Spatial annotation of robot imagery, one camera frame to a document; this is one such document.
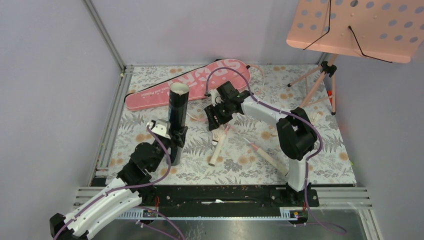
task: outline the white wall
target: white wall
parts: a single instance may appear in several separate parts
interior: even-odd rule
[[[340,56],[335,65],[337,122],[383,238],[422,239],[422,58],[400,64]]]
[[[0,239],[51,239],[87,184],[120,71],[82,1],[0,3]]]
[[[297,0],[93,0],[127,64],[315,63],[286,43]]]

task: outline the floral tablecloth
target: floral tablecloth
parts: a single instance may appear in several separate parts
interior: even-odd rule
[[[188,72],[198,66],[142,66],[135,67],[129,92],[134,93],[155,83],[170,79]],[[316,65],[261,65],[261,72],[254,67],[251,72],[250,85],[256,95],[269,103],[285,109],[295,109],[306,96],[305,82],[288,88],[287,84],[302,74],[315,68]],[[309,76],[309,89],[319,72]],[[322,84],[315,101],[327,95]],[[227,185],[227,184],[285,184],[287,176],[279,173],[272,165],[259,156],[245,140],[230,130],[224,148],[217,159],[215,167],[208,161],[213,154],[212,134],[208,131],[203,108],[210,104],[210,99],[200,99],[188,103],[187,112],[196,119],[187,116],[188,132],[181,156],[181,163],[171,168],[160,185]],[[356,183],[351,162],[336,122],[331,115],[330,101],[313,104],[304,108],[311,122],[316,126],[323,139],[323,151],[310,160],[310,181],[313,184],[354,184]],[[140,111],[129,111],[124,107],[112,157],[109,162],[108,184],[112,178],[130,159],[135,146],[143,141],[153,142],[146,131],[146,123],[157,117],[166,119],[168,106],[154,107]],[[250,116],[237,114],[230,122],[244,137],[255,142],[269,155],[287,164],[288,157],[280,149],[277,130],[264,122]],[[157,171],[152,172],[152,180],[163,176],[167,164],[163,160]]]

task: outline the black cylinder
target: black cylinder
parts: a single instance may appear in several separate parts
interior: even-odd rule
[[[190,87],[187,84],[174,82],[169,86],[168,121],[171,124],[169,132],[180,131],[186,126],[187,103],[189,101]],[[180,164],[183,149],[171,147],[171,165]]]

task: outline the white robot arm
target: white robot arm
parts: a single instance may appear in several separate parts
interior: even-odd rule
[[[151,121],[147,127],[166,149],[184,145],[187,127],[171,132],[171,124],[163,119]],[[151,202],[154,182],[150,184],[152,177],[148,172],[156,171],[164,155],[156,140],[137,145],[117,177],[97,195],[66,215],[56,213],[50,218],[51,236],[59,234],[57,240],[90,240],[122,213],[142,202]]]
[[[219,95],[220,100],[205,108],[209,130],[212,131],[220,125],[228,123],[233,119],[232,114],[234,113],[249,115],[275,126],[281,150],[289,157],[290,172],[287,183],[294,191],[302,191],[305,188],[305,159],[311,154],[315,141],[318,139],[315,132],[300,120],[257,103],[247,90],[239,92],[229,81],[219,86],[216,91],[213,94],[215,98],[216,95]],[[284,109],[283,111],[291,112],[310,122],[307,114],[300,107],[292,111]]]

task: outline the purple cable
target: purple cable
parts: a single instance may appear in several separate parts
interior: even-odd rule
[[[347,231],[344,227],[342,227],[342,226],[340,226],[340,225],[337,225],[337,224],[334,224],[334,223],[332,223],[332,224],[333,224],[335,227],[337,227],[337,228],[339,228],[339,229],[343,230],[343,232],[335,231],[335,230],[332,230],[332,229],[330,229],[330,228],[326,227],[324,223],[321,223],[321,222],[320,222],[320,221],[319,221],[319,220],[315,217],[315,215],[314,215],[314,214],[312,213],[312,211],[311,211],[311,208],[309,207],[309,203],[308,203],[308,196],[307,196],[307,187],[306,187],[306,186],[308,185],[308,175],[309,175],[309,163],[308,163],[308,161],[309,161],[309,159],[311,159],[312,157],[314,157],[314,156],[316,156],[318,153],[320,153],[320,152],[321,152],[321,150],[323,149],[323,138],[321,137],[321,134],[318,132],[318,130],[314,127],[314,125],[312,125],[312,123],[308,122],[307,120],[305,120],[305,119],[303,119],[303,118],[301,118],[301,117],[299,117],[299,116],[297,116],[297,115],[294,115],[294,114],[293,114],[293,113],[291,113],[291,112],[283,111],[283,110],[280,110],[280,109],[278,109],[278,108],[276,108],[276,107],[273,107],[273,106],[271,106],[271,105],[268,105],[268,104],[266,104],[266,103],[264,103],[264,102],[260,101],[259,99],[257,99],[257,98],[253,95],[253,92],[252,92],[251,87],[250,87],[250,85],[249,85],[249,81],[246,79],[246,77],[245,77],[245,76],[243,76],[243,74],[241,74],[239,71],[237,71],[237,70],[235,70],[235,69],[232,69],[232,68],[230,68],[230,67],[227,67],[227,66],[218,67],[218,68],[214,69],[214,70],[213,70],[213,71],[209,74],[209,76],[208,76],[208,77],[207,77],[207,79],[206,79],[206,93],[208,92],[208,82],[209,82],[209,79],[211,78],[211,76],[212,76],[212,75],[213,75],[216,71],[218,71],[218,70],[222,70],[222,69],[226,69],[226,70],[233,71],[233,72],[235,72],[236,74],[238,74],[240,77],[242,77],[242,78],[243,78],[243,80],[246,82],[246,86],[247,86],[247,89],[248,89],[248,91],[249,91],[249,93],[250,93],[251,98],[252,98],[255,102],[257,102],[258,104],[260,104],[260,105],[262,105],[262,106],[264,106],[264,107],[266,107],[266,108],[268,108],[268,109],[271,109],[271,110],[273,110],[273,111],[275,111],[275,112],[277,112],[277,113],[285,114],[285,115],[288,115],[288,116],[291,116],[291,117],[293,117],[293,118],[295,118],[295,119],[300,120],[301,122],[305,123],[308,127],[310,127],[310,128],[311,128],[311,129],[312,129],[312,130],[316,133],[316,135],[318,136],[318,140],[319,140],[319,147],[318,147],[318,150],[316,150],[316,152],[312,153],[310,156],[308,156],[308,157],[305,159],[304,201],[305,201],[305,203],[306,203],[306,207],[307,207],[307,210],[309,211],[309,214],[313,217],[313,219],[315,219],[316,223],[320,224],[323,228],[325,228],[326,230],[328,230],[328,231],[330,231],[330,232],[332,232],[332,233],[335,233],[335,234],[338,234],[338,235],[346,235],[346,234],[348,234],[348,231]]]
[[[156,134],[154,134],[153,132],[152,132],[152,130],[150,130],[150,128],[149,127],[146,127],[146,129],[147,129],[147,131],[148,131],[148,133],[149,134],[151,134],[152,135],[152,137],[159,143],[159,145],[160,145],[160,147],[163,149],[163,151],[165,152],[165,155],[166,155],[166,160],[167,160],[167,163],[168,163],[168,169],[166,170],[166,172],[165,172],[165,174],[161,177],[161,178],[159,178],[159,179],[157,179],[157,180],[155,180],[155,181],[152,181],[152,182],[149,182],[149,183],[145,183],[145,184],[139,184],[139,185],[132,185],[132,186],[121,186],[121,187],[117,187],[117,188],[113,188],[113,189],[111,189],[111,190],[109,190],[109,191],[107,191],[106,192],[106,195],[109,195],[110,193],[113,193],[113,192],[115,192],[115,191],[118,191],[118,190],[122,190],[122,189],[134,189],[134,188],[143,188],[143,187],[147,187],[147,186],[151,186],[151,185],[154,185],[154,184],[157,184],[158,182],[160,182],[160,181],[162,181],[164,178],[166,178],[167,176],[168,176],[168,174],[170,173],[170,171],[171,171],[171,156],[170,156],[170,154],[168,153],[168,149],[165,147],[165,145],[162,143],[162,141],[158,138],[158,136],[156,136]],[[99,201],[100,199],[102,199],[103,197],[104,197],[105,195],[104,194],[102,194],[102,195],[100,195],[100,196],[98,196],[96,199],[94,199],[92,202],[90,202],[89,204],[87,204],[87,206],[85,206],[83,209],[81,209],[81,211],[79,211],[77,214],[75,214],[74,215],[74,218],[76,219],[76,218],[78,218],[79,216],[81,216],[81,214],[83,214],[83,212],[85,212],[89,207],[91,207],[93,204],[95,204],[97,201]],[[69,224],[71,224],[72,222],[74,221],[74,219],[71,219],[71,220],[69,220],[67,223],[65,223],[65,225],[63,225],[60,229],[59,229],[59,231],[56,233],[56,235],[53,237],[53,240],[57,240],[58,239],[58,237],[59,237],[59,235],[62,233],[62,231],[69,225]]]
[[[154,230],[154,231],[156,231],[156,232],[159,232],[159,233],[161,233],[161,234],[163,234],[163,235],[166,235],[166,236],[168,236],[168,237],[170,237],[170,238],[172,238],[172,239],[174,239],[174,240],[179,240],[178,238],[176,238],[176,237],[172,236],[171,234],[169,234],[169,233],[167,233],[167,232],[165,232],[165,231],[162,231],[162,230],[160,230],[160,229],[157,229],[157,228],[155,228],[155,227],[152,227],[152,226],[150,226],[150,225],[148,225],[148,224],[138,223],[138,222],[136,222],[136,224],[140,224],[142,228],[144,228],[144,227],[149,228],[149,229]]]
[[[134,207],[135,209],[144,209],[144,210],[147,210],[147,211],[150,211],[150,212],[152,212],[152,213],[155,213],[155,214],[157,214],[157,215],[159,215],[159,216],[161,216],[163,219],[165,219],[168,223],[170,223],[172,226],[173,226],[173,228],[179,233],[179,235],[182,237],[182,240],[186,240],[186,237],[184,236],[184,234],[181,232],[181,230],[177,227],[177,225],[175,225],[175,223],[173,223],[169,218],[167,218],[165,215],[163,215],[162,213],[160,213],[160,212],[158,212],[158,211],[156,211],[156,210],[153,210],[153,209],[150,209],[150,208],[148,208],[148,207],[145,207],[145,206],[135,206]],[[161,233],[164,233],[163,231],[161,231],[161,230],[159,230],[159,229],[156,229],[155,228],[155,230],[157,230],[158,232],[161,232]]]

